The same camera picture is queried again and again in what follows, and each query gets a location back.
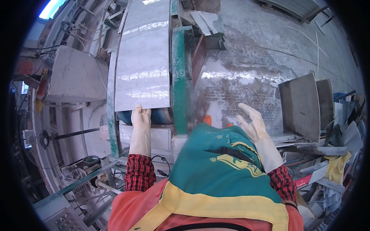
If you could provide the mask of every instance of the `concrete floor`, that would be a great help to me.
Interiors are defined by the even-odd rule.
[[[261,112],[269,134],[282,132],[282,113],[277,84],[314,72],[315,79],[330,78],[333,92],[356,90],[364,93],[362,75],[356,66],[344,29],[337,18],[325,25],[323,35],[314,20],[321,24],[328,17],[320,13],[310,24],[301,24],[279,11],[260,7],[251,0],[222,0],[226,51],[208,50],[205,65],[194,90],[194,101],[205,89],[211,102],[208,113],[212,125],[237,125],[236,115],[243,102]],[[316,72],[318,35],[321,51]]]

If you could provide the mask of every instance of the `polished stone surface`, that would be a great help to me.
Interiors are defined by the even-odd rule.
[[[115,111],[169,102],[169,0],[132,1],[117,62]]]

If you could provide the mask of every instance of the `white rubber glove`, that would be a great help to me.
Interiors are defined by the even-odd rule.
[[[136,106],[136,110],[132,111],[131,122],[134,130],[132,131],[129,154],[151,157],[151,114],[152,109],[142,109],[140,104]]]
[[[250,106],[239,103],[238,107],[245,111],[252,119],[251,123],[247,123],[245,119],[238,115],[236,117],[243,131],[255,143],[258,155],[266,173],[280,167],[283,164],[283,159],[276,149],[274,142],[266,132],[265,123],[263,122],[261,113],[251,108]]]

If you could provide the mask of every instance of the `orange shoe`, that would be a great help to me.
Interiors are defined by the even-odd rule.
[[[203,121],[202,121],[202,123],[206,123],[206,124],[208,124],[209,126],[211,126],[211,124],[212,124],[212,118],[211,118],[211,116],[210,115],[205,115],[204,116],[204,118],[203,118]]]

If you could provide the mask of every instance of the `green apron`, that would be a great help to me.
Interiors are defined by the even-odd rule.
[[[208,152],[221,147],[239,150],[255,165]],[[237,126],[217,129],[198,124],[171,169],[159,203],[131,230],[155,230],[172,213],[263,220],[273,231],[288,230],[285,205],[262,172],[255,146]]]

